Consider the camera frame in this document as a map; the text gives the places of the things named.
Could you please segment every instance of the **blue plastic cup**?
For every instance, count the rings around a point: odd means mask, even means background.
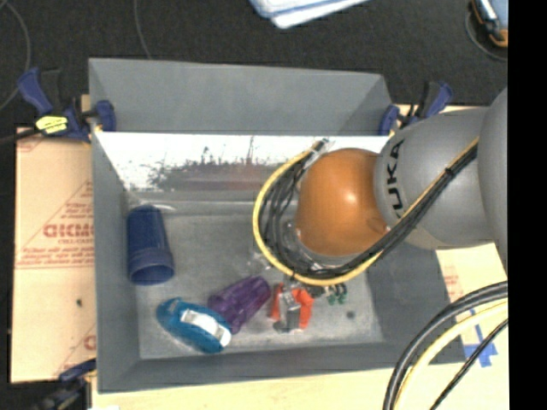
[[[141,205],[127,216],[127,274],[138,285],[168,281],[174,275],[162,212],[153,205]]]

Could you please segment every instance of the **purple object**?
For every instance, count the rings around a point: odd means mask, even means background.
[[[211,295],[207,306],[220,314],[230,324],[232,334],[236,334],[264,305],[271,292],[266,279],[252,276]]]

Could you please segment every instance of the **blue clamp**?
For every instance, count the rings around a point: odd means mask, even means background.
[[[411,106],[409,113],[402,115],[396,105],[387,107],[380,119],[378,134],[389,135],[391,131],[439,114],[450,103],[453,95],[452,89],[445,82],[429,82],[415,111],[414,106]]]
[[[97,102],[91,111],[81,112],[74,102],[63,109],[61,115],[51,115],[53,106],[39,81],[37,67],[24,72],[17,80],[19,93],[38,113],[35,126],[46,137],[74,138],[90,142],[91,129],[86,119],[98,117],[104,131],[115,131],[116,120],[112,104],[106,100]]]
[[[218,354],[232,340],[230,325],[217,312],[175,297],[156,310],[162,327],[181,342],[207,354]]]

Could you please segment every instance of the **gray bin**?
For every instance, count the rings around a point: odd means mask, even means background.
[[[122,132],[376,135],[391,102],[384,79],[370,73],[117,59],[92,59],[89,71],[91,102],[110,100]],[[92,158],[99,392],[394,366],[406,344],[449,302],[436,255],[404,243],[350,282],[353,303],[336,313],[316,302],[314,325],[303,337],[283,339],[257,319],[221,354],[178,350],[162,335],[154,308],[172,296],[203,304],[211,290],[246,276],[253,195],[196,199],[195,193],[171,190],[151,196],[128,189],[99,138],[93,138]],[[166,217],[180,266],[172,281],[144,288],[127,278],[128,192],[177,202],[177,211]],[[272,283],[281,280],[277,271],[268,272]],[[438,358],[461,359],[459,345]]]

